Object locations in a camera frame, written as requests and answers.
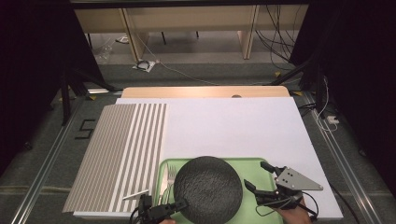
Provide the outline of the striped grey placemat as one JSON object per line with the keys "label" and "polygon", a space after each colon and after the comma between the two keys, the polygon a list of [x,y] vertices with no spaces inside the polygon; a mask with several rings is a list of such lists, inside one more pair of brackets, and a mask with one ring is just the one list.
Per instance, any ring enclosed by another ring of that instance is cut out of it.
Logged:
{"label": "striped grey placemat", "polygon": [[130,197],[152,192],[159,174],[166,104],[104,107],[64,205],[77,216],[125,217]]}

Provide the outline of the aluminium floor rail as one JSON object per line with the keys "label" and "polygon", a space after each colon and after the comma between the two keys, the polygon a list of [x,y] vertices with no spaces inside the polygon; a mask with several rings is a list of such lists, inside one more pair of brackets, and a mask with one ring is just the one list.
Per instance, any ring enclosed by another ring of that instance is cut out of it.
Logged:
{"label": "aluminium floor rail", "polygon": [[352,169],[352,166],[347,160],[347,157],[340,148],[338,142],[334,137],[334,133],[338,128],[337,124],[330,124],[326,119],[323,119],[323,110],[314,109],[312,111],[313,119],[318,125],[318,128],[324,137],[324,140],[334,157],[336,164],[338,165],[343,178],[351,192],[351,195],[355,199],[355,202],[364,220],[367,224],[383,224],[382,219],[375,210],[375,205],[370,199],[368,193],[363,187],[362,183],[359,181],[358,176]]}
{"label": "aluminium floor rail", "polygon": [[40,163],[39,170],[35,174],[35,179],[32,184],[26,190],[20,205],[18,206],[15,215],[12,218],[11,224],[25,224],[28,217],[30,216],[36,200],[50,174],[50,171],[56,162],[59,153],[64,145],[65,139],[69,134],[70,127],[75,121],[75,116],[81,105],[83,104],[82,98],[77,98],[71,106],[71,114],[62,119],[62,125],[58,132],[56,132],[56,137],[51,143],[48,153],[45,159]]}

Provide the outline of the person's right hand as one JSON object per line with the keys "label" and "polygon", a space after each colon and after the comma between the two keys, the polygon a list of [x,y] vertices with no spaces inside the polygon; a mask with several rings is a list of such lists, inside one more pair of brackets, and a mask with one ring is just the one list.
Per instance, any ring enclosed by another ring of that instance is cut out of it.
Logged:
{"label": "person's right hand", "polygon": [[282,210],[276,209],[276,211],[282,216],[283,220],[287,224],[312,224],[310,216],[302,208],[305,205],[304,200],[300,201],[300,206],[295,209]]}

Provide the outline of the green tray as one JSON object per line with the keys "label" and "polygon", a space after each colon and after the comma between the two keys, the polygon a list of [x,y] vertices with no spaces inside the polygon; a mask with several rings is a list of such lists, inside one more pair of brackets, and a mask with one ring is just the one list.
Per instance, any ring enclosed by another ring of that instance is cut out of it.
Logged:
{"label": "green tray", "polygon": [[[153,192],[153,201],[155,204],[158,202],[159,188],[163,177],[163,165],[165,163],[174,165],[178,173],[179,169],[190,160],[192,159],[168,159],[158,165],[157,176],[155,177],[155,190]],[[275,189],[272,174],[261,168],[262,160],[257,158],[227,158],[222,160],[227,161],[235,169],[240,177],[243,188],[243,199],[240,208],[236,215],[226,224],[283,224],[282,218],[274,210],[264,205],[257,205],[256,197],[244,185],[244,180],[246,179],[258,190],[272,191]],[[174,198],[173,184],[169,203],[174,202],[176,200]],[[165,193],[163,194],[162,203],[166,203]],[[181,211],[173,214],[172,218],[177,224],[192,224],[182,216]]]}

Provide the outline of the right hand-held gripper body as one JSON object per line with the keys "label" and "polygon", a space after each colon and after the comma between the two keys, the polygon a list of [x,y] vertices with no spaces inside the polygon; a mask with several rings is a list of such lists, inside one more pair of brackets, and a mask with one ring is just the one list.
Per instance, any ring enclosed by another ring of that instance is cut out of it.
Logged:
{"label": "right hand-held gripper body", "polygon": [[276,175],[276,188],[272,191],[257,189],[257,205],[282,210],[294,209],[300,204],[304,190],[323,190],[319,183],[289,167],[275,167],[273,174]]}

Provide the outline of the black curtain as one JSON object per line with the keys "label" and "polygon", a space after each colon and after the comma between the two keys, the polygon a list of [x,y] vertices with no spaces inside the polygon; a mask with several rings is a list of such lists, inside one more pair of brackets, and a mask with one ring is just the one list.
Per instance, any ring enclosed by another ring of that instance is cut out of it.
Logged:
{"label": "black curtain", "polygon": [[317,48],[338,108],[396,198],[396,0],[298,0],[309,4],[291,61]]}
{"label": "black curtain", "polygon": [[70,0],[0,0],[0,175],[63,84],[102,82]]}

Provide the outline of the white board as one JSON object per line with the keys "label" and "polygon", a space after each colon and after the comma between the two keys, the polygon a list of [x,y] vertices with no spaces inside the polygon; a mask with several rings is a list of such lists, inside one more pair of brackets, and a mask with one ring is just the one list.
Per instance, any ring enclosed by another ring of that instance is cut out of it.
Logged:
{"label": "white board", "polygon": [[114,105],[124,104],[167,105],[160,163],[209,155],[288,166],[323,187],[305,198],[319,219],[342,218],[292,98],[120,98]]}

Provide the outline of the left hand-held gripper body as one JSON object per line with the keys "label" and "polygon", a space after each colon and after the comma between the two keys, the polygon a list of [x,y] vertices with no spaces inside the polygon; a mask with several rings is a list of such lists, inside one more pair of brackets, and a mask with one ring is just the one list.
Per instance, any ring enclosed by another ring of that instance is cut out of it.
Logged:
{"label": "left hand-held gripper body", "polygon": [[168,204],[154,206],[149,191],[143,190],[137,193],[124,196],[126,200],[139,200],[138,206],[134,209],[129,218],[129,224],[160,224],[170,217]]}

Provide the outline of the black metal stand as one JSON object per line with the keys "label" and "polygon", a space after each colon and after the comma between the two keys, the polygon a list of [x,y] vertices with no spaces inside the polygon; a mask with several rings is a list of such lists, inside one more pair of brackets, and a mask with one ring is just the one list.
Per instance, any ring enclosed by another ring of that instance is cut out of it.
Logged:
{"label": "black metal stand", "polygon": [[60,74],[60,85],[63,104],[63,126],[67,123],[67,121],[69,121],[72,115],[69,89],[72,89],[72,91],[77,96],[86,96],[88,94],[88,89],[84,85],[85,81],[96,84],[110,92],[122,91],[121,88],[109,85],[102,78],[90,75],[81,69],[64,69]]}
{"label": "black metal stand", "polygon": [[302,91],[307,91],[313,85],[316,86],[315,109],[317,110],[318,115],[321,116],[325,108],[325,101],[323,100],[323,96],[325,94],[326,79],[323,75],[323,72],[320,70],[319,59],[311,57],[306,62],[301,63],[300,65],[291,69],[285,75],[282,75],[281,77],[278,77],[275,81],[272,81],[270,83],[270,86],[278,86],[300,73],[302,73],[302,77],[299,86]]}

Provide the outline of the beige desk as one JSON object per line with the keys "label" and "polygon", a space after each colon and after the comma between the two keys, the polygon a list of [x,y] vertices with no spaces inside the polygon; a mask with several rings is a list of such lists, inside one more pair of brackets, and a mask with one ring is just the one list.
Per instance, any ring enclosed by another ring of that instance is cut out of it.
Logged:
{"label": "beige desk", "polygon": [[307,5],[234,7],[142,7],[77,9],[86,34],[125,33],[136,60],[143,56],[150,32],[236,31],[242,56],[250,57],[256,30],[299,30]]}

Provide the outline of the black textured plate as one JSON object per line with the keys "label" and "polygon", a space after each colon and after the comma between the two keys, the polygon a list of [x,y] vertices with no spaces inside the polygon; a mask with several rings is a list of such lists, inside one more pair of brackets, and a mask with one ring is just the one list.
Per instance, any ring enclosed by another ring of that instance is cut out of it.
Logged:
{"label": "black textured plate", "polygon": [[226,224],[240,208],[243,188],[239,175],[227,161],[203,156],[179,169],[174,198],[187,201],[188,207],[181,214],[192,224]]}

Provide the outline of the silver fork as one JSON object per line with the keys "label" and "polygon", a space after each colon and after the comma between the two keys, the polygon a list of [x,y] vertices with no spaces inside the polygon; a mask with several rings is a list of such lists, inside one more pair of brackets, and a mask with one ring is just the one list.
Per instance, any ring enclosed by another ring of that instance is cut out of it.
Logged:
{"label": "silver fork", "polygon": [[174,165],[167,164],[168,175],[167,175],[167,188],[165,191],[165,202],[169,202],[171,188],[175,182],[177,176],[177,168]]}

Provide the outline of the clear plastic bag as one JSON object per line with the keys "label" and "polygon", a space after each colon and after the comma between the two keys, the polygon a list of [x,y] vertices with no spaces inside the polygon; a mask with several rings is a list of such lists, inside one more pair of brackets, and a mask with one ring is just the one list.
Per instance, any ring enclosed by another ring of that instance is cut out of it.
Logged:
{"label": "clear plastic bag", "polygon": [[113,43],[114,41],[111,38],[109,38],[102,46],[92,50],[92,54],[97,63],[99,64],[108,63],[110,58],[110,53],[113,50],[112,48]]}

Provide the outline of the silver knife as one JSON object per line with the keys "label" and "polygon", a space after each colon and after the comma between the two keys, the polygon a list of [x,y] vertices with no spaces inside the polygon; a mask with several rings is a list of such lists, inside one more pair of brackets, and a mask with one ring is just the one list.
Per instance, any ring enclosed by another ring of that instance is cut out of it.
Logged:
{"label": "silver knife", "polygon": [[162,204],[163,194],[165,193],[165,191],[167,189],[167,180],[168,180],[168,164],[165,163],[163,165],[163,177],[162,177],[161,185],[159,188],[159,196],[158,196],[158,202],[157,202],[158,205]]}

